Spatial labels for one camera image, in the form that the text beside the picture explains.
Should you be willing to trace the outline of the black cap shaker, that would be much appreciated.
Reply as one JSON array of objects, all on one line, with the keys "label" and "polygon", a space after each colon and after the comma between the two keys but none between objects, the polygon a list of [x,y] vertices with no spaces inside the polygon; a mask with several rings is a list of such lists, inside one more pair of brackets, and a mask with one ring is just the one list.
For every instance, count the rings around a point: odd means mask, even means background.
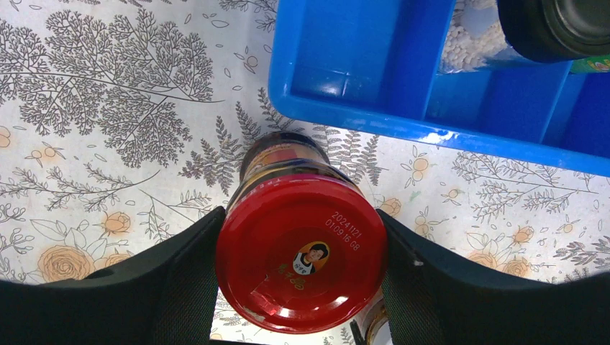
[{"label": "black cap shaker", "polygon": [[437,72],[609,54],[608,1],[456,1]]}]

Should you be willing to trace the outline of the yellow cap sauce bottle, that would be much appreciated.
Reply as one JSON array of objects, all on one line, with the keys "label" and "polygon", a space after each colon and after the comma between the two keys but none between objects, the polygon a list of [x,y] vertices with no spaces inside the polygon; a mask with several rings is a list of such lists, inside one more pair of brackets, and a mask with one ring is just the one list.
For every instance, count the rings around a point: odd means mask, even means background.
[{"label": "yellow cap sauce bottle", "polygon": [[590,74],[590,73],[608,73],[610,70],[610,56],[601,55],[587,57],[580,60],[574,60],[571,68],[571,74]]}]

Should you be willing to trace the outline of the blue plastic divided bin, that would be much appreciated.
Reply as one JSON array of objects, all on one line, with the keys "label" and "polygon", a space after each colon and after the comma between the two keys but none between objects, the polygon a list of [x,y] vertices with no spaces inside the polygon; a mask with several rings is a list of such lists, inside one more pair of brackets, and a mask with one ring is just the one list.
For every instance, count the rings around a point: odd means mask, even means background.
[{"label": "blue plastic divided bin", "polygon": [[454,1],[281,1],[272,104],[292,119],[609,174],[609,74],[440,72]]}]

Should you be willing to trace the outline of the white lid sauce jar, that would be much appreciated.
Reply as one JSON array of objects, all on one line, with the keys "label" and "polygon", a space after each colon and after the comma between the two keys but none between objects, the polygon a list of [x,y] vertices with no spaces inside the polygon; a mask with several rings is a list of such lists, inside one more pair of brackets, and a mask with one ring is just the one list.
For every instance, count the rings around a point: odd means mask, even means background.
[{"label": "white lid sauce jar", "polygon": [[350,322],[355,344],[392,345],[383,290],[378,289],[370,302]]}]

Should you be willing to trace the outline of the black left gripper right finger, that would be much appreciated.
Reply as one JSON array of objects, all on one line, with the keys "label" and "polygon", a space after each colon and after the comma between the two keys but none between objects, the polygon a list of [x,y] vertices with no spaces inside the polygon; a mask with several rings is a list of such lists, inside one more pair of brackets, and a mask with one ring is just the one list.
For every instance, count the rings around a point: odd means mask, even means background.
[{"label": "black left gripper right finger", "polygon": [[550,284],[505,274],[385,212],[383,294],[395,344],[607,344],[609,275]]}]

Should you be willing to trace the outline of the red lid sauce jar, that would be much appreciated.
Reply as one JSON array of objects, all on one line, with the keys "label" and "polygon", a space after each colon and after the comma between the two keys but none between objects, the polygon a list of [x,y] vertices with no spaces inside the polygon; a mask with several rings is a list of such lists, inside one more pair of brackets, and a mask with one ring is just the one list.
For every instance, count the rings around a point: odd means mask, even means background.
[{"label": "red lid sauce jar", "polygon": [[378,293],[383,222],[310,137],[273,132],[246,152],[216,248],[219,289],[249,322],[285,334],[333,328]]}]

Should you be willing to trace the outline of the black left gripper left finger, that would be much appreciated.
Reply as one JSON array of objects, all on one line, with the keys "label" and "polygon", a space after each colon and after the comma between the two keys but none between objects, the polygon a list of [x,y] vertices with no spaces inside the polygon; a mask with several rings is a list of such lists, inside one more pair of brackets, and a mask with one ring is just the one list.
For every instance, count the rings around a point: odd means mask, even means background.
[{"label": "black left gripper left finger", "polygon": [[225,210],[82,280],[1,283],[3,344],[208,344]]}]

